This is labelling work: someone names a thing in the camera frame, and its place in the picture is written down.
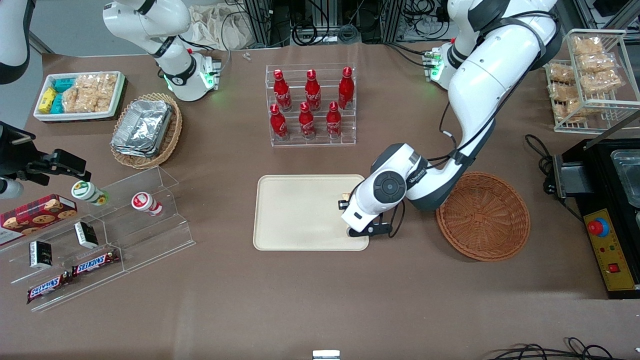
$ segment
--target coca-cola bottle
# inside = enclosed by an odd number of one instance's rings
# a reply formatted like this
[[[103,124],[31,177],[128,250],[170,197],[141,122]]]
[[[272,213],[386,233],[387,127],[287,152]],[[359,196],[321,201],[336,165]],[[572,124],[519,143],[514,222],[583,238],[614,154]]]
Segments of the coca-cola bottle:
[[[289,91],[289,84],[285,81],[282,70],[274,70],[273,78],[276,80],[275,84],[273,84],[276,102],[282,111],[291,110],[291,91]]]
[[[326,114],[326,132],[329,134],[329,139],[337,139],[342,134],[342,115],[338,112],[338,103],[332,101],[329,103],[329,113]]]
[[[277,141],[283,142],[289,139],[289,132],[287,131],[287,122],[284,119],[284,115],[280,113],[280,108],[277,104],[271,105],[271,128],[275,134]]]
[[[320,84],[316,79],[316,71],[314,69],[307,71],[307,84],[305,85],[305,94],[311,111],[320,110]]]
[[[351,79],[352,74],[353,69],[348,66],[342,70],[342,79],[340,80],[340,85],[338,85],[338,105],[340,109],[353,106],[353,92],[356,87],[353,79]]]
[[[314,127],[314,115],[309,111],[309,104],[303,101],[300,104],[300,129],[302,130],[302,137],[306,140],[313,140],[316,137],[316,128]]]

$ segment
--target wicker basket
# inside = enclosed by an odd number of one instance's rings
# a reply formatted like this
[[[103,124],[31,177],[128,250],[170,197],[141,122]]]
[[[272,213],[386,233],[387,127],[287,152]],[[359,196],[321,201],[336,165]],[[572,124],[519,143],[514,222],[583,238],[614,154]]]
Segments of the wicker basket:
[[[182,114],[180,114],[180,109],[178,108],[178,104],[176,104],[175,100],[165,94],[153,93],[142,95],[135,101],[137,100],[160,100],[170,104],[173,107],[173,112],[171,114],[171,118],[169,119],[170,123],[166,128],[166,132],[164,133],[164,138],[162,144],[160,145],[160,151],[158,152],[158,155],[154,156],[153,158],[143,158],[141,156],[120,154],[119,152],[115,151],[113,147],[111,148],[113,156],[119,163],[130,166],[132,168],[144,170],[146,168],[152,168],[164,163],[169,158],[169,156],[171,156],[171,153],[175,149],[175,146],[178,144],[178,137],[180,137],[180,131],[182,130]],[[131,104],[133,104],[133,101],[129,103],[129,105],[127,105],[126,109],[121,112],[120,117],[118,117],[118,122],[116,123],[116,127],[113,130],[114,135],[116,131],[118,131],[118,127],[122,123],[122,119],[127,113],[127,110],[129,110]]]
[[[451,245],[480,261],[500,261],[520,251],[531,230],[522,198],[502,179],[484,172],[462,176],[436,210],[438,226]]]

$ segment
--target clear acrylic shelf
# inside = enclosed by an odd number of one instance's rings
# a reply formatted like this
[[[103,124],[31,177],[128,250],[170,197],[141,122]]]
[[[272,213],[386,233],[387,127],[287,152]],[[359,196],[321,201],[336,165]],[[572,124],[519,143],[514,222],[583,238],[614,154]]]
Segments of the clear acrylic shelf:
[[[353,69],[353,83],[355,91],[353,92],[352,106],[342,110],[342,136],[338,139],[330,139],[326,132],[326,114],[329,112],[329,103],[338,101],[338,85],[342,79],[342,69],[345,67]],[[276,97],[273,93],[273,71],[282,70],[284,79],[289,84],[291,91],[292,107],[290,111],[282,112],[289,130],[289,139],[281,142],[276,140],[271,124],[267,121],[269,127],[269,137],[271,146],[273,147],[290,147],[290,146],[326,146],[326,145],[353,145],[356,143],[356,104],[358,82],[356,76],[356,67],[354,63],[328,63],[328,64],[297,64],[297,65],[268,65],[265,75],[266,98],[267,98],[267,120],[271,118],[269,106],[276,103]],[[320,110],[313,112],[314,126],[316,128],[316,137],[313,140],[306,140],[302,137],[302,130],[298,122],[300,115],[300,103],[306,100],[305,85],[307,84],[307,70],[314,69],[318,83],[321,88],[321,107]]]
[[[85,261],[116,249],[120,262],[111,263],[75,277],[70,284],[37,298],[28,306],[32,311],[45,311],[130,272],[195,244],[187,220],[176,208],[170,188],[178,182],[160,167],[144,170],[102,189],[109,202],[94,206],[77,200],[79,215],[53,229],[44,229],[0,249],[2,280],[24,295],[62,272],[71,271]],[[163,212],[155,217],[131,207],[131,198],[144,191],[162,203]],[[78,244],[74,224],[78,221],[93,226],[99,246],[87,249]],[[50,243],[53,266],[39,270],[29,267],[29,243]]]

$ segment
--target red and white cup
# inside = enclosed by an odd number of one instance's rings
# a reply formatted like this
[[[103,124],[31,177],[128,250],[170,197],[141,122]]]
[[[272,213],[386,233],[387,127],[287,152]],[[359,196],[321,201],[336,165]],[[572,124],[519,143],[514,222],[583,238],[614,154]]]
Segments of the red and white cup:
[[[131,206],[136,210],[148,213],[149,216],[152,217],[162,213],[162,204],[159,201],[156,201],[151,194],[146,192],[139,192],[136,195],[133,195],[133,198],[131,199]]]

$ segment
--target red cookie box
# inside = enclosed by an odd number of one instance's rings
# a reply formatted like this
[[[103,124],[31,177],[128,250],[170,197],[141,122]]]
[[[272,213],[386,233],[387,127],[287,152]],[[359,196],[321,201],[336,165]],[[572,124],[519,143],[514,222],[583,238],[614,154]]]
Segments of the red cookie box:
[[[77,214],[75,202],[56,194],[0,215],[0,245],[4,245]]]

